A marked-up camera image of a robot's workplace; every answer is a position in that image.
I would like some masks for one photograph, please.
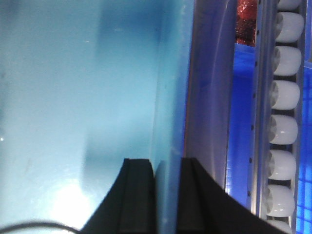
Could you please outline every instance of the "plastic surface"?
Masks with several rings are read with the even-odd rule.
[[[235,41],[235,0],[196,1],[186,157],[225,187]]]
[[[295,10],[301,0],[278,0],[277,8],[281,11],[291,11]]]
[[[281,185],[268,185],[267,215],[274,217],[291,216],[294,212],[292,191]]]
[[[128,157],[158,170],[174,233],[193,4],[0,1],[1,226],[80,228]]]
[[[254,48],[235,45],[226,192],[248,207]]]
[[[298,136],[298,124],[293,117],[271,115],[269,141],[271,144],[293,144]]]
[[[268,223],[270,223],[271,225],[280,229],[281,231],[283,231],[286,234],[292,234],[293,233],[290,226],[288,225],[288,223],[285,223],[283,221],[278,221],[278,220],[268,220]]]
[[[301,65],[299,49],[290,46],[276,46],[274,50],[273,71],[275,76],[292,76]]]
[[[275,80],[272,83],[271,106],[276,110],[291,110],[299,102],[299,86],[287,80]]]
[[[288,151],[270,150],[269,171],[269,179],[294,179],[296,160]]]
[[[304,19],[300,14],[279,12],[276,15],[276,41],[291,43],[299,39],[304,28]]]
[[[297,233],[312,230],[312,69],[305,68],[302,109],[302,141],[299,165]]]

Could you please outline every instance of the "metal frame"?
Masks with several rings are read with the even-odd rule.
[[[262,219],[267,219],[266,216],[266,193],[268,186],[268,162],[267,154],[270,149],[268,139],[269,120],[272,113],[270,107],[270,88],[274,80],[273,75],[273,51],[275,47],[275,32],[274,23],[277,13],[277,1],[274,0],[258,0],[258,17],[257,17],[257,36],[255,48],[255,73],[254,73],[254,87],[253,87],[253,156],[251,163],[251,172],[253,175],[250,188],[250,204],[251,212]],[[306,15],[306,0],[303,0],[299,12],[301,15]],[[303,33],[297,42],[297,48],[302,52],[304,58],[305,51],[305,34]],[[301,67],[296,74],[294,80],[299,85],[300,90],[303,90],[303,66],[304,59],[302,59]],[[298,192],[298,171],[300,158],[300,135],[301,135],[301,113],[302,113],[302,92],[299,104],[294,110],[298,126],[299,134],[297,141],[292,144],[291,151],[296,157],[297,171],[294,180],[291,181],[290,188],[294,192],[295,203],[297,204]],[[296,226],[296,204],[293,216],[289,217],[289,224],[295,232]]]

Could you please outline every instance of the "white roller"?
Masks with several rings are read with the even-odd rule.
[[[270,150],[269,179],[289,180],[296,173],[296,160],[292,153],[284,150]]]
[[[293,234],[288,223],[279,220],[268,220],[268,223],[270,223],[272,226],[275,226],[286,234]]]
[[[300,89],[295,82],[275,80],[272,83],[271,107],[276,110],[291,110],[299,102]]]
[[[288,217],[294,212],[294,197],[292,191],[281,185],[268,186],[267,215],[273,217]]]
[[[299,39],[303,32],[304,19],[300,14],[279,12],[276,15],[276,41],[291,43]]]
[[[299,49],[290,46],[276,46],[274,50],[273,70],[276,76],[292,76],[300,68],[302,61]]]
[[[281,11],[291,11],[296,9],[301,0],[279,0],[277,4],[277,9]]]
[[[269,141],[272,144],[293,144],[298,136],[298,124],[293,117],[271,115]]]

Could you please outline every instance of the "plastic bin wall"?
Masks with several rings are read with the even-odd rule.
[[[152,161],[158,228],[173,233],[193,6],[0,2],[1,226],[80,228],[127,157]]]

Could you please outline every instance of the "black cable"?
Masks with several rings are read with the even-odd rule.
[[[69,227],[64,224],[48,222],[48,221],[33,221],[33,222],[13,224],[4,228],[0,228],[0,234],[16,231],[20,229],[29,229],[29,228],[55,228],[55,229],[67,230],[75,234],[81,234],[81,232],[75,228]]]

